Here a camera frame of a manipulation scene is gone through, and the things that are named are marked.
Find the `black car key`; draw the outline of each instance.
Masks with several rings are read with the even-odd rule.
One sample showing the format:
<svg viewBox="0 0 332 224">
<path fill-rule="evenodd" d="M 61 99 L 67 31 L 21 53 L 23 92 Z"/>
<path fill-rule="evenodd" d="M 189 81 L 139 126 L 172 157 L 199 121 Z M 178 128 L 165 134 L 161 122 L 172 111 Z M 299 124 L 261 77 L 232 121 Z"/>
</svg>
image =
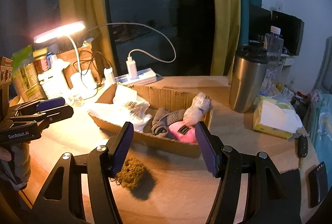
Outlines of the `black car key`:
<svg viewBox="0 0 332 224">
<path fill-rule="evenodd" d="M 298 157 L 305 158 L 308 155 L 308 138 L 301 135 L 298 138 Z"/>
</svg>

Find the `blue bedding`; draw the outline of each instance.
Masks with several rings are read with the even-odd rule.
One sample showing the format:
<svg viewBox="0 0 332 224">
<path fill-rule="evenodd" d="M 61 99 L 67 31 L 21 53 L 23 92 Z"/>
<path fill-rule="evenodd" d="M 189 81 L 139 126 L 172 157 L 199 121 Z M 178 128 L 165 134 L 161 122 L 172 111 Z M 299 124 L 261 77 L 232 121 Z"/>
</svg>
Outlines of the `blue bedding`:
<svg viewBox="0 0 332 224">
<path fill-rule="evenodd" d="M 310 138 L 319 162 L 326 165 L 328 188 L 332 186 L 332 95 L 319 92 L 312 114 Z"/>
</svg>

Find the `finger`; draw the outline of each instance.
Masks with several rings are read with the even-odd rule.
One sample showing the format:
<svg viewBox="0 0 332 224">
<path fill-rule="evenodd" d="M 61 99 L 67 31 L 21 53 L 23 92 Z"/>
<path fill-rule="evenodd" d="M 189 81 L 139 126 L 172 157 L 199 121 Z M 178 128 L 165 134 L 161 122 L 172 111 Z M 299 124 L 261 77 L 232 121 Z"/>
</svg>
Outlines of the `finger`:
<svg viewBox="0 0 332 224">
<path fill-rule="evenodd" d="M 6 149 L 0 147 L 0 159 L 4 161 L 11 161 L 12 156 Z"/>
</svg>

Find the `brown box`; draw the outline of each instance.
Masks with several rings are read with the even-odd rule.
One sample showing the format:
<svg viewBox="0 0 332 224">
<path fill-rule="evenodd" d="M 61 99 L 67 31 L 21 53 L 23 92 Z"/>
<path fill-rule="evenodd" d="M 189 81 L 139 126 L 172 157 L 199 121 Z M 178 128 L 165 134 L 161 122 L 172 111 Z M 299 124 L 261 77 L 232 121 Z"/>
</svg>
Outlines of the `brown box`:
<svg viewBox="0 0 332 224">
<path fill-rule="evenodd" d="M 92 49 L 91 49 L 90 46 L 88 46 L 88 47 L 78 48 L 77 50 L 78 50 L 79 53 L 83 50 L 87 51 L 87 52 L 82 52 L 81 55 L 80 55 L 80 60 L 86 60 L 86 62 L 81 61 L 81 69 L 86 70 L 89 66 L 89 63 L 90 63 L 89 60 L 91 59 L 91 56 L 92 56 L 91 55 Z M 64 53 L 61 53 L 61 54 L 57 54 L 56 56 L 58 58 L 61 58 L 63 61 L 70 62 L 70 65 L 63 70 L 63 74 L 66 78 L 66 81 L 69 85 L 69 88 L 73 88 L 73 84 L 71 83 L 70 77 L 74 73 L 77 72 L 77 70 L 75 70 L 75 68 L 73 66 L 73 63 L 77 61 L 75 50 L 70 50 L 70 51 L 67 51 L 67 52 L 64 52 Z M 95 68 L 94 64 L 96 65 L 95 60 L 93 60 L 93 63 L 91 63 L 90 70 L 91 70 L 92 75 L 95 78 L 96 82 L 99 84 L 100 81 L 101 81 L 101 77 L 98 73 L 98 70 Z"/>
<path fill-rule="evenodd" d="M 133 90 L 137 91 L 137 94 L 142 98 L 146 99 L 150 103 L 150 107 L 146 111 L 155 116 L 156 111 L 160 107 L 165 107 L 169 111 L 176 111 L 179 109 L 187 109 L 191 106 L 193 98 L 196 96 L 192 93 L 178 92 L 174 89 L 166 88 L 155 88 L 146 85 L 132 85 L 129 86 Z M 115 91 L 117 84 L 111 85 L 96 101 L 97 103 L 113 103 L 113 98 L 115 96 Z M 203 118 L 204 123 L 210 129 L 212 122 L 213 109 L 211 108 L 205 117 Z M 110 131 L 111 133 L 118 134 L 121 127 L 114 125 L 112 123 L 101 120 L 93 115 L 90 115 L 93 121 L 101 129 Z M 189 143 L 182 143 L 169 138 L 158 138 L 149 133 L 151 133 L 151 123 L 152 119 L 144 127 L 144 133 L 136 132 L 134 133 L 133 142 L 144 144 L 150 147 L 155 147 L 157 149 L 182 155 L 185 157 L 198 158 L 200 156 L 200 148 L 198 145 L 193 145 Z"/>
</svg>

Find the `white power strip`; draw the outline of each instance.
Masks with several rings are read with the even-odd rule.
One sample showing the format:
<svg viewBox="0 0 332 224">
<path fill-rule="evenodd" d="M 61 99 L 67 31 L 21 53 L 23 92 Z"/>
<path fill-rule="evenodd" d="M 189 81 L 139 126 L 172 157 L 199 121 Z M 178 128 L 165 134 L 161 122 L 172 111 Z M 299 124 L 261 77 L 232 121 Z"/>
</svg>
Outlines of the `white power strip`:
<svg viewBox="0 0 332 224">
<path fill-rule="evenodd" d="M 129 74 L 115 77 L 115 82 L 123 85 L 147 85 L 157 81 L 156 73 L 151 68 L 137 71 L 137 74 L 134 79 L 130 78 Z"/>
</svg>

